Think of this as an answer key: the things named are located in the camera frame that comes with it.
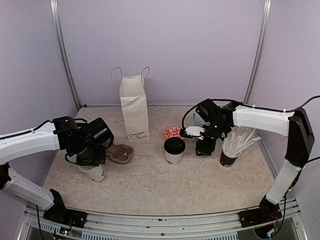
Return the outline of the white paper coffee cup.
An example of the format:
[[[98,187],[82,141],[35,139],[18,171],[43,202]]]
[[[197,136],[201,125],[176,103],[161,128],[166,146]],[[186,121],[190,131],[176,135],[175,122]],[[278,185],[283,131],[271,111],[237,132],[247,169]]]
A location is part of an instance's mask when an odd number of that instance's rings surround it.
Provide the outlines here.
[[[184,140],[179,137],[171,137],[164,142],[163,147],[166,162],[171,166],[179,164],[186,149]]]

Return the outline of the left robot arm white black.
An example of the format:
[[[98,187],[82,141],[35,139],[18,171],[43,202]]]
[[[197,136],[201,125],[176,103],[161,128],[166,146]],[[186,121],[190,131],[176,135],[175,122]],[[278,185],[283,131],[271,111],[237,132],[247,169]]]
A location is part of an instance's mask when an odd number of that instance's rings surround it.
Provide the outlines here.
[[[18,174],[10,161],[47,152],[65,151],[65,159],[75,156],[75,165],[98,167],[106,162],[106,149],[114,142],[114,135],[102,118],[88,122],[63,116],[46,120],[35,128],[5,134],[0,137],[0,189],[40,209],[50,212],[63,223],[70,218],[59,192],[43,188]]]

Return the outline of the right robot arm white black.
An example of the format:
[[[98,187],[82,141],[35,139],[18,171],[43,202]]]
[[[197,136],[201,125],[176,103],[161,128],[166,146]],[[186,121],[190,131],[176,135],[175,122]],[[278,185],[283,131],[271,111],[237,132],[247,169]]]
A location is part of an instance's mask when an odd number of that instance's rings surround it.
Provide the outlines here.
[[[209,98],[200,102],[195,111],[209,125],[188,126],[186,132],[198,139],[197,150],[203,155],[209,155],[214,150],[215,140],[226,136],[234,127],[267,131],[287,138],[284,162],[255,212],[260,222],[268,221],[309,160],[315,137],[306,111],[303,108],[291,111],[255,108],[235,100],[218,106]]]

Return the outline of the white paper takeout bag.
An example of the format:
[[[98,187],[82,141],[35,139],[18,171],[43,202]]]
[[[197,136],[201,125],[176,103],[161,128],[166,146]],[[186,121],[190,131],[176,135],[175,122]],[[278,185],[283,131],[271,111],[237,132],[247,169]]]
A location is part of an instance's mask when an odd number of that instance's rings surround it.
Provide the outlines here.
[[[123,76],[120,67],[111,70],[120,71],[120,85],[116,85],[119,92],[120,104],[127,139],[130,142],[139,142],[150,139],[149,116],[147,107],[147,95],[145,91],[145,81],[150,72],[150,67],[146,66],[139,75]]]

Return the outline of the blue translucent plastic cup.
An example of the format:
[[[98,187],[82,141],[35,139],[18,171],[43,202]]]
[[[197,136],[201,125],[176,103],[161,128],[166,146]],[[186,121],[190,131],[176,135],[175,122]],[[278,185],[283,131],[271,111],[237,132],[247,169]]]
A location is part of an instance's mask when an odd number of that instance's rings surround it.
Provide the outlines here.
[[[193,122],[194,125],[198,127],[202,127],[205,124],[203,119],[197,113],[193,113]]]

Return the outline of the brown cardboard cup carrier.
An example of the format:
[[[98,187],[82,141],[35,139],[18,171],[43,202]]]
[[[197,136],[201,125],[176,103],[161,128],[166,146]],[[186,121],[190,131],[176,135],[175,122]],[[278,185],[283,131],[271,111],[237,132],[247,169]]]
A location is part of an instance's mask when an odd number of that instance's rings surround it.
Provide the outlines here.
[[[134,148],[126,144],[112,144],[107,147],[107,144],[103,145],[106,147],[106,156],[110,158],[111,161],[125,165],[131,161],[134,155]]]

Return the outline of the black cup holding straws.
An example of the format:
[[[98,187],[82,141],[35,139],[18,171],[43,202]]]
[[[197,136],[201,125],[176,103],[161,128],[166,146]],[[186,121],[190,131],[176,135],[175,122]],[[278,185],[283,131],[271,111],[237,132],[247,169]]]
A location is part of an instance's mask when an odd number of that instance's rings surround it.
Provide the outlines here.
[[[219,162],[220,164],[225,167],[229,168],[232,167],[233,164],[235,163],[236,159],[240,156],[242,152],[236,154],[236,155],[231,155],[227,153],[224,149],[221,151],[220,159]]]

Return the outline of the red patterned small bowl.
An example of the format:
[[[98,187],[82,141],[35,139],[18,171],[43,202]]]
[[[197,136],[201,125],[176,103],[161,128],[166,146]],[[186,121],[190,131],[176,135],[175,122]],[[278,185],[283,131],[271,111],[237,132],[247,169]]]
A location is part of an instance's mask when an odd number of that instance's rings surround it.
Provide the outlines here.
[[[184,137],[180,136],[180,130],[181,128],[179,126],[169,126],[163,130],[162,136],[165,140],[174,138],[174,137],[183,140]]]

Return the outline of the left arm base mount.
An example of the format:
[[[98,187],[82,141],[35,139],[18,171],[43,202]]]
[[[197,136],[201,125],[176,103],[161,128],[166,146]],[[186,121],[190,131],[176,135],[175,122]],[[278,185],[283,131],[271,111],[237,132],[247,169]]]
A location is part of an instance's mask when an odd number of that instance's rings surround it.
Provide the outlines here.
[[[55,223],[68,225],[69,227],[84,228],[87,220],[87,213],[72,209],[56,209],[45,211],[43,218]]]

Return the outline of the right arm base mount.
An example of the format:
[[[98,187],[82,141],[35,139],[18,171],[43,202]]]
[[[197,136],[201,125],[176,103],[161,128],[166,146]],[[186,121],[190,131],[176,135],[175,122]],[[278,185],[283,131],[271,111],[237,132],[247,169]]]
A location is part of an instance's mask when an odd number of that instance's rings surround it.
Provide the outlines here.
[[[269,212],[269,210],[260,207],[240,211],[238,216],[242,228],[272,222],[283,217],[280,209]]]

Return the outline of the aluminium front rail frame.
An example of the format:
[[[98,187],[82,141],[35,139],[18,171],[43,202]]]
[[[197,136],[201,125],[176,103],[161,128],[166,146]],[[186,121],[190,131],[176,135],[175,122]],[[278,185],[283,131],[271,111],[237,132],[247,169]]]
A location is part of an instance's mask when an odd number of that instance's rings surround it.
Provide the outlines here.
[[[239,210],[196,215],[143,216],[88,211],[82,228],[42,218],[27,206],[18,240],[255,240],[263,223],[242,227]]]

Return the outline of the left aluminium corner post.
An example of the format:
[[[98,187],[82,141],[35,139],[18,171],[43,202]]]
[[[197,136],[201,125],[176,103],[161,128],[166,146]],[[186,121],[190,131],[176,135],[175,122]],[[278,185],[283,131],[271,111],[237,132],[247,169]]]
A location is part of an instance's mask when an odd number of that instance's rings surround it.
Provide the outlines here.
[[[62,28],[62,22],[60,18],[60,12],[59,12],[59,4],[57,0],[51,0],[50,1],[50,8],[51,8],[51,13],[52,13],[52,18],[55,26],[55,31],[57,35],[57,41],[58,41],[58,46],[60,50],[60,55],[62,59],[62,64],[64,67],[67,83],[70,89],[71,97],[75,106],[75,109],[79,111],[81,109],[81,102],[80,98],[76,89],[76,85],[73,79],[71,67],[70,67],[70,62],[68,59],[68,53],[64,41],[64,34],[63,34],[63,28]]]

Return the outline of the aluminium corner post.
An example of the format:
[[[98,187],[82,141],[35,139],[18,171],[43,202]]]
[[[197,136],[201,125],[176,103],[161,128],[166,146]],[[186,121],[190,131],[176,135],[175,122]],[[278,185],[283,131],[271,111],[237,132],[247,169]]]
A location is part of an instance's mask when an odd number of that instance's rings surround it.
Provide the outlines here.
[[[59,12],[59,4],[57,0],[51,0],[50,1],[50,8],[51,8],[51,13],[52,13],[52,18],[55,26],[55,31],[57,35],[57,41],[58,41],[58,46],[60,50],[60,55],[62,59],[62,64],[64,67],[67,83],[70,89],[71,97],[75,106],[75,109],[79,111],[81,109],[81,102],[80,98],[76,89],[76,85],[73,79],[71,67],[70,67],[70,62],[68,59],[68,53],[64,41],[64,34],[63,34],[63,28],[62,28],[62,22],[60,18],[60,12]]]
[[[257,47],[256,47],[255,55],[254,55],[252,69],[251,69],[250,76],[249,76],[249,82],[248,82],[246,92],[244,95],[244,99],[243,99],[243,102],[245,104],[248,104],[250,102],[250,99],[251,99],[253,91],[254,91],[254,86],[256,83],[257,74],[259,71],[259,65],[260,65],[262,54],[263,54],[265,38],[266,38],[266,34],[267,34],[271,6],[272,6],[271,0],[264,1]]]

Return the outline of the right aluminium corner post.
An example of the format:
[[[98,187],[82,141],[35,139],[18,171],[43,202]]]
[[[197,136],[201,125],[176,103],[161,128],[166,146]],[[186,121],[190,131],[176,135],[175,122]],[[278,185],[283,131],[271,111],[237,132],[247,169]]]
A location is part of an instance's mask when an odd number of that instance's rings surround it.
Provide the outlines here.
[[[256,47],[255,55],[254,55],[252,69],[251,69],[250,76],[249,76],[249,82],[248,82],[246,92],[244,95],[244,99],[243,99],[243,102],[245,104],[248,104],[250,102],[250,99],[251,99],[253,91],[254,91],[254,86],[256,83],[257,74],[259,71],[259,65],[260,65],[262,54],[263,54],[265,38],[266,38],[266,34],[267,34],[271,6],[272,6],[271,0],[264,1],[257,47]]]

